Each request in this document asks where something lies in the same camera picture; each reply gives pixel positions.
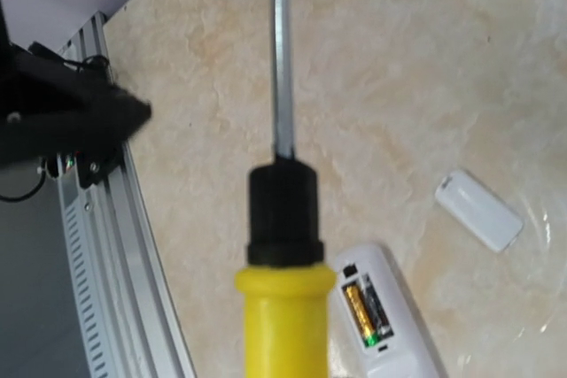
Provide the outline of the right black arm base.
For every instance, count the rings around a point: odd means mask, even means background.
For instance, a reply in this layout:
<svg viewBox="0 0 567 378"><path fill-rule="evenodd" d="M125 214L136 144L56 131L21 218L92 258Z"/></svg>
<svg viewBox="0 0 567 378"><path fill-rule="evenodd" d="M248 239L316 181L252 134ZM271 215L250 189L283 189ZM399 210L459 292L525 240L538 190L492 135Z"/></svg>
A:
<svg viewBox="0 0 567 378"><path fill-rule="evenodd" d="M148 103L113 82L104 23L102 13L93 15L63 53L39 42L23 49L1 25L1 165L40 162L39 182L3 202L26 201L72 169L82 188L99 183L151 118Z"/></svg>

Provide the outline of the yellow handled screwdriver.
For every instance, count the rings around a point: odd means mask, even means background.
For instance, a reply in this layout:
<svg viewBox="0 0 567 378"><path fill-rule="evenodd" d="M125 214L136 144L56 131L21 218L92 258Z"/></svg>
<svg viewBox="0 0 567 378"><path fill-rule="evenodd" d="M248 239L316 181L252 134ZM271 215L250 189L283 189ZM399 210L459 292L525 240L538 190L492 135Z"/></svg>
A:
<svg viewBox="0 0 567 378"><path fill-rule="evenodd" d="M245 376L326 377L335 274L319 236L317 174L295 156L290 0L269 0L269 24L274 157L248 177L247 266L236 275Z"/></svg>

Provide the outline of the front aluminium rail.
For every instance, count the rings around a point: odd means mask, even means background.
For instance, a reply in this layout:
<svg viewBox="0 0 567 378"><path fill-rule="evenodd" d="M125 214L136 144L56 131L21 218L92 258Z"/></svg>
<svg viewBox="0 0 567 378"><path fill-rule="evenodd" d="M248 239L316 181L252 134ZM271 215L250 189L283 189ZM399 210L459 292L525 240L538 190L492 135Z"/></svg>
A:
<svg viewBox="0 0 567 378"><path fill-rule="evenodd" d="M90 376L195 376L129 147L86 189L78 165L58 160L58 194Z"/></svg>

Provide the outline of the white battery cover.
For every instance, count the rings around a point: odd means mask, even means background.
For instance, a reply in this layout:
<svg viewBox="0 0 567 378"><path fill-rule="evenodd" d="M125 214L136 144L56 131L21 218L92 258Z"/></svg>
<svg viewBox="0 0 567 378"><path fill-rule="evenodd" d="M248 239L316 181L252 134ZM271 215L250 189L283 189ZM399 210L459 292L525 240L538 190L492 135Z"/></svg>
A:
<svg viewBox="0 0 567 378"><path fill-rule="evenodd" d="M491 251L504 251L524 228L520 216L486 185L464 170L449 173L435 199Z"/></svg>

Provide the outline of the gold black battery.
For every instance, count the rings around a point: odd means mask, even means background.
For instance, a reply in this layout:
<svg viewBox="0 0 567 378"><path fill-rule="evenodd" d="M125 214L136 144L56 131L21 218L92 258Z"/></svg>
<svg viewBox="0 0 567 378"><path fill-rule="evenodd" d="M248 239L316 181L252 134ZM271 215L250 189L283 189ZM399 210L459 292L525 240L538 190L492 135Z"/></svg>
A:
<svg viewBox="0 0 567 378"><path fill-rule="evenodd" d="M370 317L359 285L357 283L346 284L342 291L364 345L366 347L375 346L379 342L377 327Z"/></svg>

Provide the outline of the silver battery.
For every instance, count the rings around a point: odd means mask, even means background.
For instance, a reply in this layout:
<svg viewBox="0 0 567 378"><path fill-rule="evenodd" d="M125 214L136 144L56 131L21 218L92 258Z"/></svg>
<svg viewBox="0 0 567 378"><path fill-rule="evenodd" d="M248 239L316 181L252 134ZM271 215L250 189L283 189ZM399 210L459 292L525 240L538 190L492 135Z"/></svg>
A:
<svg viewBox="0 0 567 378"><path fill-rule="evenodd" d="M384 307L377 295L376 289L367 274L362 277L362 282L365 302L369 310L370 318L377 330L379 339L383 340L392 336L393 331L391 323L384 311Z"/></svg>

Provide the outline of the white remote control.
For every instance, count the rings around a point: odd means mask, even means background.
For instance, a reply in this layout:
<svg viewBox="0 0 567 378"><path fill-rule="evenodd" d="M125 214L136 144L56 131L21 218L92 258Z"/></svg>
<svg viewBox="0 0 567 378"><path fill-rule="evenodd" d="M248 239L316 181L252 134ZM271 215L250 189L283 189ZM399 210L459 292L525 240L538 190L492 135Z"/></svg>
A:
<svg viewBox="0 0 567 378"><path fill-rule="evenodd" d="M410 304L384 254L377 243L362 243L349 248L332 261L337 274L332 300L338 316L348 328L353 349L365 377L443 377L435 350L426 342L423 327L418 324ZM349 283L357 283L363 294L362 277L372 281L393 335L378 344L366 347L342 291Z"/></svg>

